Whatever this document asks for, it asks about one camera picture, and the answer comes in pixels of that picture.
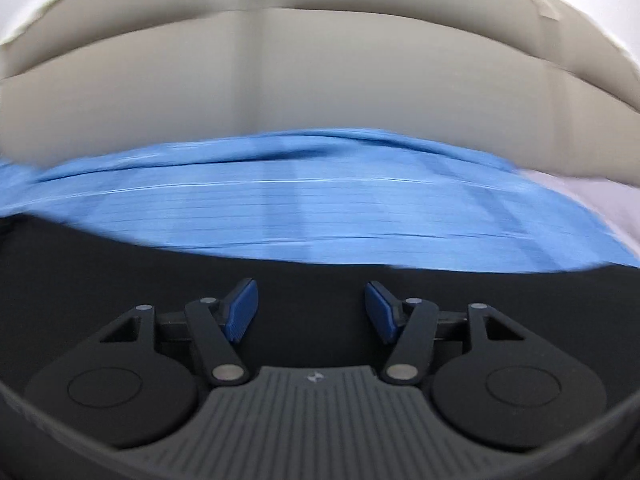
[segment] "triangular cutout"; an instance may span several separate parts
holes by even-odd
[[[486,336],[490,341],[524,341],[522,336],[519,336],[491,316],[484,318],[484,327]]]
[[[130,317],[123,324],[117,327],[108,336],[103,338],[101,343],[131,343],[138,339],[140,332],[140,318]]]

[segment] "black mechanism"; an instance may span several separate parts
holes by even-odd
[[[546,444],[601,414],[600,379],[494,308],[468,307],[468,351],[435,375],[431,394],[454,427],[492,447]]]
[[[212,386],[241,384],[248,371],[231,341],[241,340],[256,309],[257,286],[246,279],[224,300],[193,301],[166,324],[186,325]],[[156,329],[153,306],[129,310],[37,373],[24,397],[113,447],[167,436],[193,413],[197,395],[190,371],[156,351]]]
[[[618,358],[637,269],[233,260],[25,216],[0,239],[16,478],[618,480],[637,462],[640,376]]]

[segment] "pink fabric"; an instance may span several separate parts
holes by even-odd
[[[555,176],[533,170],[522,170],[521,174],[592,210],[640,258],[639,188],[602,178]]]

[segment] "black surface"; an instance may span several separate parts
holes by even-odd
[[[196,387],[187,368],[155,352],[156,316],[142,308],[39,371],[25,398],[113,447],[141,446],[175,431],[196,407]]]
[[[265,367],[213,390],[171,437],[120,455],[190,480],[488,480],[526,460],[460,436],[418,388],[385,384],[367,366]]]
[[[640,271],[608,266],[554,274],[482,274],[383,266],[322,266],[215,258],[114,242],[40,219],[0,248],[0,378],[21,392],[30,377],[131,307],[160,312],[222,297],[246,276],[260,307],[237,351],[260,366],[376,369],[390,348],[363,305],[379,280],[397,297],[464,312],[488,303],[594,370],[609,404],[640,386]]]
[[[462,433],[499,449],[528,450],[603,412],[606,394],[591,370],[500,312],[469,306],[468,330],[469,351],[436,373],[431,391]]]

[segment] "circular button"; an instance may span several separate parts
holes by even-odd
[[[559,381],[549,372],[528,366],[511,366],[491,372],[486,389],[495,399],[519,408],[536,408],[560,395]]]
[[[418,368],[405,364],[391,365],[386,369],[386,374],[398,381],[409,381],[418,374]]]
[[[140,376],[124,368],[96,368],[74,377],[69,397],[89,408],[112,408],[129,402],[142,389]]]
[[[238,365],[220,365],[213,368],[211,374],[219,381],[237,381],[244,375]]]

